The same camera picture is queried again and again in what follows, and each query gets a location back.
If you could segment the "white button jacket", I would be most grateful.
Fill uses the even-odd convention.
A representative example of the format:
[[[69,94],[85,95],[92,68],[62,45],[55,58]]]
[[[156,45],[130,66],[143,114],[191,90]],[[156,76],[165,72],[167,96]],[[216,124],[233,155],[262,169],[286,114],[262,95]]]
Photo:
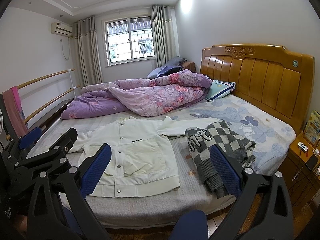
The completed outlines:
[[[112,150],[111,161],[92,195],[105,198],[149,197],[180,187],[178,166],[170,137],[191,127],[206,128],[217,118],[144,120],[129,117],[87,133],[79,133],[71,151],[80,151],[81,164],[102,144]]]

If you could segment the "grey white checkered cardigan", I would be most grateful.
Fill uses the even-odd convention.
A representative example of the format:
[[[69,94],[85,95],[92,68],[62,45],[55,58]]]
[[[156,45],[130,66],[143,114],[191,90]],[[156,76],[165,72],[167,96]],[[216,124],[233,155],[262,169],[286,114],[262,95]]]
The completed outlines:
[[[209,192],[217,198],[240,196],[241,171],[255,161],[255,142],[232,131],[224,121],[204,129],[188,128],[185,136],[199,178]]]

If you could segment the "dark wooden bench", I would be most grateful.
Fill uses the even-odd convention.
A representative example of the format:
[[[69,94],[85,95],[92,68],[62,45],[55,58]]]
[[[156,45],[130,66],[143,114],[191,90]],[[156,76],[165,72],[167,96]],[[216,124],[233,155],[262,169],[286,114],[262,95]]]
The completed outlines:
[[[39,120],[37,120],[30,128],[31,131],[34,128],[39,127],[42,131],[42,134],[46,132],[50,126],[56,122],[62,112],[67,109],[67,106],[73,101],[73,99],[63,100],[58,105],[53,107],[50,111],[48,111],[44,116],[42,116]]]

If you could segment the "white electric fan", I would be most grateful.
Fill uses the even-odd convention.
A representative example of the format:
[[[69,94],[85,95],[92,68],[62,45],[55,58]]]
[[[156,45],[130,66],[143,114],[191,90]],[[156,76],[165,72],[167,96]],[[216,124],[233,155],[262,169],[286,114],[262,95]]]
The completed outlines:
[[[3,131],[3,126],[4,126],[3,114],[2,114],[2,111],[0,110],[0,134]]]

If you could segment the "wooden nightstand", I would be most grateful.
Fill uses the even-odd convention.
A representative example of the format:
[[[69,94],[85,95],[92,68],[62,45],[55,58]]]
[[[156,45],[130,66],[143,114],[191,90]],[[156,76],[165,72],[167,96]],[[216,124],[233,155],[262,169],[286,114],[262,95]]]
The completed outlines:
[[[308,147],[307,152],[298,147],[299,141]],[[313,147],[303,137],[303,133],[290,144],[279,171],[285,180],[292,209],[298,212],[319,191],[319,159],[314,155]]]

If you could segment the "small white device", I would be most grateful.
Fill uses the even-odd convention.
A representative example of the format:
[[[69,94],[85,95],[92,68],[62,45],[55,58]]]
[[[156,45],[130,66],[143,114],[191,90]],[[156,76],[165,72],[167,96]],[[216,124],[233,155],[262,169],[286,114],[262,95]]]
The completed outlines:
[[[307,152],[308,151],[308,147],[302,143],[301,141],[298,142],[298,147],[303,150],[304,152]]]

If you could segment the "yellow package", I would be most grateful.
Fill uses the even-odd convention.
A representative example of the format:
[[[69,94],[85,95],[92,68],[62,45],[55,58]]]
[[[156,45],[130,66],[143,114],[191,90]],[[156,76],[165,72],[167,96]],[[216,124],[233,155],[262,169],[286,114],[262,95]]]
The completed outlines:
[[[313,110],[303,130],[303,137],[313,147],[317,146],[319,143],[319,134],[320,134],[319,122],[320,122],[320,115],[316,110]]]

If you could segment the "white air conditioner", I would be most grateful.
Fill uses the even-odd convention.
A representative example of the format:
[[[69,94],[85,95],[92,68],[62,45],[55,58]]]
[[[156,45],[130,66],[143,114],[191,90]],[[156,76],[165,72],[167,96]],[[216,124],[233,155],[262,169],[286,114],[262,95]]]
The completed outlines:
[[[60,35],[60,36],[65,36],[68,38],[72,38],[72,27],[68,26],[64,23],[61,22],[53,22],[51,24],[51,33],[52,34],[56,34],[56,35]]]

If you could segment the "purple floral quilt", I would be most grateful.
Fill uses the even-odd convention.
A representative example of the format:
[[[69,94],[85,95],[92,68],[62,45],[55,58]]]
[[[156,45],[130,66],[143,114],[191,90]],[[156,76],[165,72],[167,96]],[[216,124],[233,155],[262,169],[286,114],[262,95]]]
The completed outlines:
[[[61,114],[61,119],[85,119],[132,111],[144,117],[158,116],[202,100],[212,80],[188,69],[168,76],[125,79],[89,85]]]

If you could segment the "blue striped pillow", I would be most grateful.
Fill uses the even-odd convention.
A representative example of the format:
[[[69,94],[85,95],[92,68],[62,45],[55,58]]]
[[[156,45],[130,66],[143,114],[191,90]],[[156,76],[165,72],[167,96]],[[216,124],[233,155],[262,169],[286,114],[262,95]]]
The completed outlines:
[[[229,93],[235,90],[235,87],[236,87],[235,82],[213,80],[212,85],[205,99],[207,101],[210,101],[210,100],[223,98],[224,96],[227,96]]]

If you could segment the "wooden bed headboard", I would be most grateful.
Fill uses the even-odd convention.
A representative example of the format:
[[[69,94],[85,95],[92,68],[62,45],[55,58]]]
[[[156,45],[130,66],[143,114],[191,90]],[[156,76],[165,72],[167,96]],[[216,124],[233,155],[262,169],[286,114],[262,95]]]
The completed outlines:
[[[285,46],[219,44],[202,50],[200,72],[234,82],[233,94],[289,124],[299,134],[313,90],[315,59]]]

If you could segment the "blue grey bedding pile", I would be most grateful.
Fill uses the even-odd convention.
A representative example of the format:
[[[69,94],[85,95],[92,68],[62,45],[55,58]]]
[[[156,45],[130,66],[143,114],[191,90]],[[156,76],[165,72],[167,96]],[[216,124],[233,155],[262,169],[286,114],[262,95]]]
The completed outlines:
[[[157,77],[167,76],[183,69],[182,64],[185,63],[185,58],[176,56],[170,59],[165,65],[154,69],[147,76],[147,79],[155,79]]]

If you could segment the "right grey curtain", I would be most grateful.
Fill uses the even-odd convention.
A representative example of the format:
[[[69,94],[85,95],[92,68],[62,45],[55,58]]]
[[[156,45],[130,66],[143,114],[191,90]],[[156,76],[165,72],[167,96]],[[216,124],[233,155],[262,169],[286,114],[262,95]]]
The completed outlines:
[[[151,6],[151,25],[158,67],[177,55],[171,9],[168,5]]]

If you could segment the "wooden rail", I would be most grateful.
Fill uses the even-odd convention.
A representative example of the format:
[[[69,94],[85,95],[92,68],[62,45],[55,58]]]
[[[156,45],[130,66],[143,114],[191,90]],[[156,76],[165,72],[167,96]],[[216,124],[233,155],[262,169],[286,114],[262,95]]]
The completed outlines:
[[[70,88],[69,90],[65,91],[64,93],[62,93],[62,94],[58,95],[57,97],[53,98],[52,100],[48,101],[47,103],[42,105],[40,108],[35,110],[33,113],[31,113],[29,116],[27,116],[26,119],[24,120],[24,123],[26,124],[28,121],[30,121],[33,117],[35,117],[37,114],[39,114],[45,108],[47,108],[49,105],[51,105],[55,101],[59,100],[60,98],[63,98],[65,95],[75,91],[79,87],[80,87],[79,85],[74,86],[74,87]]]
[[[60,72],[55,72],[55,73],[48,74],[48,75],[44,75],[44,76],[38,77],[36,79],[32,79],[30,81],[27,81],[25,83],[22,83],[22,84],[18,85],[17,89],[22,89],[24,87],[32,85],[33,83],[36,83],[36,82],[39,82],[39,81],[42,81],[42,80],[45,80],[45,79],[48,79],[48,78],[51,78],[51,77],[55,77],[55,76],[58,76],[58,75],[61,75],[61,74],[66,74],[66,73],[69,73],[69,72],[73,72],[73,71],[75,71],[74,68],[63,70],[63,71],[60,71]]]

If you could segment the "upper wooden rail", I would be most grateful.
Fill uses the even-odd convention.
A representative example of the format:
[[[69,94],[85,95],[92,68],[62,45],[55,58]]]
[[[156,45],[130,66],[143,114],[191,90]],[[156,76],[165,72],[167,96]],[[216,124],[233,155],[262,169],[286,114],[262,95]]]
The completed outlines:
[[[45,79],[48,79],[48,78],[51,78],[51,77],[55,77],[55,76],[58,76],[58,75],[61,75],[61,74],[66,74],[66,73],[69,73],[69,72],[73,72],[73,71],[75,71],[74,68],[63,70],[63,71],[60,71],[60,72],[55,72],[55,73],[48,74],[48,75],[44,75],[44,76],[38,77],[36,79],[32,79],[30,81],[27,81],[25,83],[22,83],[22,84],[18,85],[17,89],[22,89],[24,87],[32,85],[33,83],[36,83],[36,82],[39,82],[39,81],[42,81],[42,80],[45,80]]]

